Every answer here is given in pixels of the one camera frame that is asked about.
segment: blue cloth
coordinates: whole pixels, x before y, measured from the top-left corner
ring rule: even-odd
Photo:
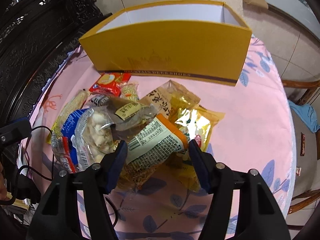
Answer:
[[[311,105],[305,104],[303,106],[298,106],[290,100],[288,100],[288,103],[290,108],[296,112],[311,132],[315,133],[319,130],[320,125],[317,123],[317,114]]]

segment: open box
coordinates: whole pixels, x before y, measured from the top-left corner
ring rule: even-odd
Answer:
[[[177,0],[123,9],[79,41],[99,71],[234,86],[251,34],[223,2]]]

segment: red snack package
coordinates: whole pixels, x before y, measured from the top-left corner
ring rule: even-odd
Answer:
[[[89,91],[99,94],[113,94],[116,97],[120,95],[118,85],[128,82],[131,77],[129,73],[104,73],[90,87]]]

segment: floral tablecloth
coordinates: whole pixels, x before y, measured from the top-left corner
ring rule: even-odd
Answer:
[[[62,107],[79,89],[89,88],[100,76],[84,51],[75,53],[57,77],[41,103],[34,126],[52,126]],[[167,82],[169,78],[133,76],[139,82],[139,96]],[[295,135],[287,98],[270,53],[252,36],[245,64],[235,87],[173,80],[201,98],[207,109],[226,113],[213,128],[207,152],[233,170],[256,168],[265,179],[286,215],[295,179]],[[45,176],[51,174],[52,151],[45,143],[47,132],[36,130],[28,147],[31,165]],[[44,192],[48,182],[34,175]],[[110,195],[119,211],[115,230],[119,239],[193,240],[200,235],[212,200],[203,190],[193,193],[168,174],[156,172],[137,193],[115,189]],[[239,191],[234,191],[226,237],[236,229]],[[78,194],[83,235],[90,238],[84,200]],[[108,206],[111,220],[114,214]]]

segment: table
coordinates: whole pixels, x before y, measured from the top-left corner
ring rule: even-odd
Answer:
[[[44,98],[34,126],[52,126],[62,107],[79,89],[89,88],[99,77],[84,51],[75,53]],[[140,98],[169,78],[133,76]],[[256,168],[270,187],[286,216],[293,192],[296,166],[295,135],[286,94],[270,53],[252,36],[246,61],[235,87],[172,78],[201,98],[210,110],[226,113],[214,128],[208,152],[217,162],[247,172]],[[44,142],[47,132],[38,129],[30,144],[31,165],[51,174],[52,151]],[[34,175],[40,191],[49,183]],[[212,195],[193,193],[170,175],[156,172],[136,192],[115,189],[110,199],[119,209],[115,230],[119,239],[197,239]],[[239,191],[234,191],[227,236],[234,234]],[[81,228],[90,237],[81,192],[78,194]]]

